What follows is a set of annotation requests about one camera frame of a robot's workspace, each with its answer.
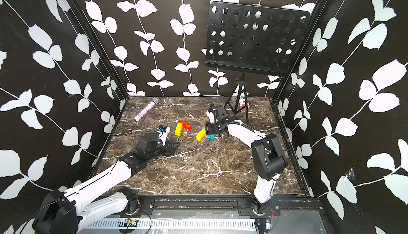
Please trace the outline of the tall yellow lego brick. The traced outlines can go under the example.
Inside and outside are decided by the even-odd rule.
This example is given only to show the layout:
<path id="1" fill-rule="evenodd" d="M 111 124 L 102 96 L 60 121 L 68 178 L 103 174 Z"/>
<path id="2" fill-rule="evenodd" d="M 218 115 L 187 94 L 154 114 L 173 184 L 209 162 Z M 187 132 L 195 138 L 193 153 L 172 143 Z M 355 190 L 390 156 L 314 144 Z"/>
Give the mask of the tall yellow lego brick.
<path id="1" fill-rule="evenodd" d="M 181 136 L 183 130 L 184 130 L 183 123 L 180 123 L 180 122 L 179 122 L 179 123 L 177 124 L 177 126 L 176 126 L 176 129 L 175 129 L 175 135 L 176 135 L 176 136 Z"/>

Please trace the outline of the long red lego brick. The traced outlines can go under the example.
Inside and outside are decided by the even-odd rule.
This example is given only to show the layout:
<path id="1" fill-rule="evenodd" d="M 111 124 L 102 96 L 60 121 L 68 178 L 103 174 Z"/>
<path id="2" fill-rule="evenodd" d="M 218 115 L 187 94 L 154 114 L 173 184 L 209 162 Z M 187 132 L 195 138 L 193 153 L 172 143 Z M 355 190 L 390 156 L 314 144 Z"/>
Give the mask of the long red lego brick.
<path id="1" fill-rule="evenodd" d="M 184 129 L 187 129 L 187 130 L 192 129 L 192 125 L 189 124 L 187 121 L 179 121 L 178 123 L 181 123 L 183 125 Z"/>

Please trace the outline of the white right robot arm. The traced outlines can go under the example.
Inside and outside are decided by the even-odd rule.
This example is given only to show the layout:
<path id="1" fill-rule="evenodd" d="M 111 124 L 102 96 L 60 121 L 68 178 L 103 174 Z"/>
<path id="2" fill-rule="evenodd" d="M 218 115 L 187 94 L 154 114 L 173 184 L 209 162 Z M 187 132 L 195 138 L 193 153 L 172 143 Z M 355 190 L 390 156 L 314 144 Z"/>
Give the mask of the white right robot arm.
<path id="1" fill-rule="evenodd" d="M 239 139 L 251 148 L 257 184 L 251 206 L 257 215 L 270 212 L 276 183 L 288 166 L 288 160 L 277 135 L 261 133 L 239 119 L 206 123 L 208 135 L 222 134 Z"/>

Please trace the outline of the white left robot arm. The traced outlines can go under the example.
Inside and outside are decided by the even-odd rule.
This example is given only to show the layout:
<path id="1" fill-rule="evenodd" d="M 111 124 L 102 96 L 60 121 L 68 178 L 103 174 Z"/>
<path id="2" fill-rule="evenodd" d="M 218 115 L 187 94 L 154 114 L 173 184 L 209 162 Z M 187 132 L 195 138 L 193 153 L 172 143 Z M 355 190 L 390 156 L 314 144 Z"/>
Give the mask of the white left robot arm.
<path id="1" fill-rule="evenodd" d="M 130 153 L 100 174 L 65 191 L 48 193 L 32 223 L 35 233 L 76 234 L 102 218 L 122 212 L 136 197 L 130 189 L 122 189 L 105 199 L 100 196 L 135 176 L 159 156 L 172 156 L 180 144 L 171 142 L 169 133 L 169 127 L 159 126 L 155 133 L 142 135 Z"/>

